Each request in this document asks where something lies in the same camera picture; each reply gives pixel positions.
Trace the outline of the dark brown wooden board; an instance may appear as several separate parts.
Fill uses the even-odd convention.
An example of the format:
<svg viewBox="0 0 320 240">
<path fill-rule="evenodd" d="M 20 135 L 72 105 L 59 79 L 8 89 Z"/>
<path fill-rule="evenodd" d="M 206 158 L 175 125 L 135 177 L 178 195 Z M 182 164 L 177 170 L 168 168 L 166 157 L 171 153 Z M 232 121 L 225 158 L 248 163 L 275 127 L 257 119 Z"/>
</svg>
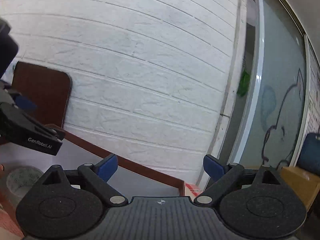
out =
<svg viewBox="0 0 320 240">
<path fill-rule="evenodd" d="M 63 127 L 72 91 L 72 78 L 67 73 L 19 61 L 12 86 L 36 105 L 28 111 L 30 116 L 44 125 Z"/>
</svg>

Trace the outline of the red plaid bedsheet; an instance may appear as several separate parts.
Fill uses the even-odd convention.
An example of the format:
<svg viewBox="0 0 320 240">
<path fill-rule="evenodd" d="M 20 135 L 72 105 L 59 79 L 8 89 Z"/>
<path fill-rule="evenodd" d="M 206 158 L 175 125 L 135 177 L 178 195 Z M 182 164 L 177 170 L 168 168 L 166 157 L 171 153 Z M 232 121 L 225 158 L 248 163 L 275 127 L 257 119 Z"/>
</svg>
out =
<svg viewBox="0 0 320 240">
<path fill-rule="evenodd" d="M 202 192 L 203 191 L 197 185 L 185 183 L 185 195 L 189 196 L 191 199 L 194 199 Z"/>
</svg>

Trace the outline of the red storage box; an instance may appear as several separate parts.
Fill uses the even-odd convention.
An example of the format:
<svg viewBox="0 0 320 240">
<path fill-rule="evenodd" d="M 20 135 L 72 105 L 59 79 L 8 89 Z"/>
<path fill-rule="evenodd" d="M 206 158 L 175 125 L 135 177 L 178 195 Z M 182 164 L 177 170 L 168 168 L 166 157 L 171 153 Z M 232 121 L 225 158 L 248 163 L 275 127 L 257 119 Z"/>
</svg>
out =
<svg viewBox="0 0 320 240">
<path fill-rule="evenodd" d="M 1 194 L 17 205 L 22 198 L 13 196 L 7 186 L 7 175 L 21 166 L 33 166 L 44 173 L 53 165 L 60 165 L 65 171 L 76 170 L 85 163 L 97 164 L 112 152 L 73 135 L 55 125 L 48 128 L 65 132 L 62 146 L 57 155 L 38 152 L 1 137 Z M 118 168 L 107 182 L 128 200 L 132 197 L 177 197 L 185 193 L 185 182 L 167 174 L 155 171 L 129 159 L 116 155 Z"/>
</svg>

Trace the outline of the clear tape roll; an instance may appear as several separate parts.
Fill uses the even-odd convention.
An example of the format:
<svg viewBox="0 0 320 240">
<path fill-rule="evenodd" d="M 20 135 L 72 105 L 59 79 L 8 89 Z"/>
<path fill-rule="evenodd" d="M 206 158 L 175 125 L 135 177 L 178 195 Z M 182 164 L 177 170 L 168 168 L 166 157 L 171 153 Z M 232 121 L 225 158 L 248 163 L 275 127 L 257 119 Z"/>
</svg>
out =
<svg viewBox="0 0 320 240">
<path fill-rule="evenodd" d="M 23 198 L 42 175 L 43 172 L 36 167 L 21 166 L 7 175 L 6 186 L 13 196 Z"/>
</svg>

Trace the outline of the frosted glass sliding door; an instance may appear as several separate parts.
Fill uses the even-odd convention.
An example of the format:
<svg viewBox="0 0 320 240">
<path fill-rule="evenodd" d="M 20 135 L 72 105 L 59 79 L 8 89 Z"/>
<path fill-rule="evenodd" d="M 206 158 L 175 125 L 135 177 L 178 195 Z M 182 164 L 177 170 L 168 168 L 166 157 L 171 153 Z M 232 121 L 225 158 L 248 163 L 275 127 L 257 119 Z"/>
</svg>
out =
<svg viewBox="0 0 320 240">
<path fill-rule="evenodd" d="M 301 137 L 308 68 L 304 34 L 284 0 L 247 0 L 242 62 L 220 160 L 287 166 Z"/>
</svg>

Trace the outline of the large cardboard box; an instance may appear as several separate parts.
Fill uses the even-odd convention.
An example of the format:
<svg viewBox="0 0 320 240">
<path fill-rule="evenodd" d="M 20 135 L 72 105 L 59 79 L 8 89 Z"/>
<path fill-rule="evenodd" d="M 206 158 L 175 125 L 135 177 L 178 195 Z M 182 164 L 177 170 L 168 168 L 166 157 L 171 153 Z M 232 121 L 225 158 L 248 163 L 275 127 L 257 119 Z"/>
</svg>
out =
<svg viewBox="0 0 320 240">
<path fill-rule="evenodd" d="M 319 176 L 296 166 L 282 167 L 280 175 L 309 211 L 319 194 Z"/>
</svg>

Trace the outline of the blue chair back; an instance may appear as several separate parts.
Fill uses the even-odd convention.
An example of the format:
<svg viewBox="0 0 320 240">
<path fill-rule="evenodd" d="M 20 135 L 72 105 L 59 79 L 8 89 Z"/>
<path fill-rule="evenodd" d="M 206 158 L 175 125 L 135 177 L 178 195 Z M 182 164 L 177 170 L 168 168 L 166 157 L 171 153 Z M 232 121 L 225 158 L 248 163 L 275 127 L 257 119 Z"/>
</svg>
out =
<svg viewBox="0 0 320 240">
<path fill-rule="evenodd" d="M 319 173 L 319 134 L 309 133 L 303 143 L 297 166 L 314 174 Z"/>
</svg>

